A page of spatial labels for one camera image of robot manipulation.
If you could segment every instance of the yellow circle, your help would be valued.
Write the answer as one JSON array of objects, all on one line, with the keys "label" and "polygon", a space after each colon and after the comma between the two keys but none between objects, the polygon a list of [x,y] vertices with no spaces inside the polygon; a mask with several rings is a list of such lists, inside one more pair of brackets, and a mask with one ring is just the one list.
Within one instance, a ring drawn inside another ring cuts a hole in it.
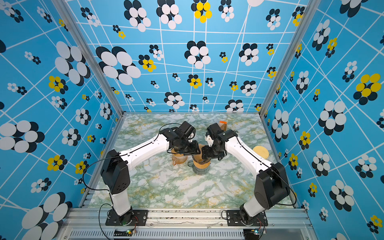
[{"label": "yellow circle", "polygon": [[196,8],[197,8],[197,10],[199,10],[199,11],[203,10],[203,8],[204,8],[203,3],[199,2],[199,3],[196,5]]},{"label": "yellow circle", "polygon": [[205,11],[208,11],[208,10],[210,10],[211,9],[211,5],[208,3],[208,2],[206,2],[205,4],[204,4],[204,10]]},{"label": "yellow circle", "polygon": [[356,91],[361,92],[362,90],[364,90],[364,88],[365,88],[365,84],[364,83],[359,83],[356,86]]},{"label": "yellow circle", "polygon": [[205,23],[207,21],[207,17],[206,16],[201,16],[200,17],[200,22],[201,23]]},{"label": "yellow circle", "polygon": [[371,91],[377,92],[381,89],[381,83],[374,83],[371,85]]},{"label": "yellow circle", "polygon": [[268,150],[263,146],[256,146],[253,148],[253,151],[260,155],[260,157],[267,159],[269,157]]},{"label": "yellow circle", "polygon": [[368,74],[365,74],[364,76],[361,77],[361,82],[367,83],[369,81],[369,78],[370,78],[370,76]]},{"label": "yellow circle", "polygon": [[201,17],[201,12],[200,11],[195,11],[195,18],[200,18]]},{"label": "yellow circle", "polygon": [[371,90],[369,88],[366,88],[364,89],[362,92],[361,92],[361,95],[363,95],[364,97],[368,97],[370,94],[371,94]]},{"label": "yellow circle", "polygon": [[371,83],[376,83],[380,80],[381,76],[378,73],[375,73],[371,76]]},{"label": "yellow circle", "polygon": [[212,12],[211,12],[211,11],[207,11],[207,12],[205,13],[205,16],[206,16],[207,18],[211,18],[211,17],[212,17]]}]

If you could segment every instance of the blue patterned wall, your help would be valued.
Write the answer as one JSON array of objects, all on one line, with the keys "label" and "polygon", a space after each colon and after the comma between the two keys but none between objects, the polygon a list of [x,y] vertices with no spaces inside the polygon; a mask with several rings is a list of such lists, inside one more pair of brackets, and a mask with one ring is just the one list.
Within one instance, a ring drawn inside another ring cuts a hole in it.
[{"label": "blue patterned wall", "polygon": [[52,239],[117,116],[51,1],[0,9],[0,239]]},{"label": "blue patterned wall", "polygon": [[125,111],[255,112],[308,0],[67,4]]},{"label": "blue patterned wall", "polygon": [[384,2],[323,0],[264,115],[318,239],[384,239]]}]

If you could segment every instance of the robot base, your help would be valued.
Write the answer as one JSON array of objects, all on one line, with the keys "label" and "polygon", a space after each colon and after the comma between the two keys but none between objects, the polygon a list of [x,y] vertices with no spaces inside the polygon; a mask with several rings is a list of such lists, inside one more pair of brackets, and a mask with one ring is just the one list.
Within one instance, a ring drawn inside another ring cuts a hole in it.
[{"label": "robot base", "polygon": [[122,216],[116,214],[115,210],[111,209],[107,213],[106,226],[145,226],[147,222],[148,210],[133,210],[131,209]]},{"label": "robot base", "polygon": [[268,221],[264,217],[265,217],[264,213],[260,212],[259,214],[253,217],[254,219],[256,219],[254,223],[252,223],[251,225],[245,225],[240,216],[240,210],[227,210],[227,224],[230,227],[235,227],[235,226],[259,227],[260,225],[268,226]]}]

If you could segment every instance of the mounting plate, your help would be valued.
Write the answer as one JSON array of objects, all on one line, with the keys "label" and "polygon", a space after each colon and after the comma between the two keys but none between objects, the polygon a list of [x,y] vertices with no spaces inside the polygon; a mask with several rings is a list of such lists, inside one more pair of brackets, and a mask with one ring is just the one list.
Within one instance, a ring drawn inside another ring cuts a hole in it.
[{"label": "mounting plate", "polygon": [[[261,221],[261,226],[268,226],[268,221],[263,212],[260,212],[256,218],[258,218]],[[241,217],[240,217],[240,210],[227,210],[227,224],[230,227],[237,227],[237,226],[247,226],[247,227],[259,227],[260,222],[256,220],[252,225],[245,225],[243,224]]]},{"label": "mounting plate", "polygon": [[[147,222],[148,210],[133,210],[132,221],[125,226],[145,226]],[[119,220],[119,216],[116,214],[114,210],[109,210],[107,213],[107,220],[105,222],[106,226],[123,226],[121,221]]]}]

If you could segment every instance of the green marble pattern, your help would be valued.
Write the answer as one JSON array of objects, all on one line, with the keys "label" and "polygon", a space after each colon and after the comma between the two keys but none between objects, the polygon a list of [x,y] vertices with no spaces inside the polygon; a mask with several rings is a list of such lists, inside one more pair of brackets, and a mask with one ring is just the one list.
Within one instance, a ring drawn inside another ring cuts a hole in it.
[{"label": "green marble pattern", "polygon": [[[276,163],[260,117],[256,114],[128,114],[114,147],[118,152],[127,150],[154,137],[162,125],[183,121],[196,128],[194,140],[201,144],[207,144],[204,137],[210,124],[226,121],[228,128],[237,130],[249,147],[266,147],[270,153],[268,160]],[[187,165],[190,159],[191,156],[184,163],[173,166],[171,155],[160,153],[139,164],[130,172],[131,184],[127,188],[132,207],[238,208],[251,198],[255,179],[231,154],[220,162],[212,160],[206,175],[195,174]],[[99,188],[105,188],[101,177]],[[89,207],[100,207],[103,203],[111,203],[108,192],[96,191]],[[292,204],[289,197],[281,203]]]}]

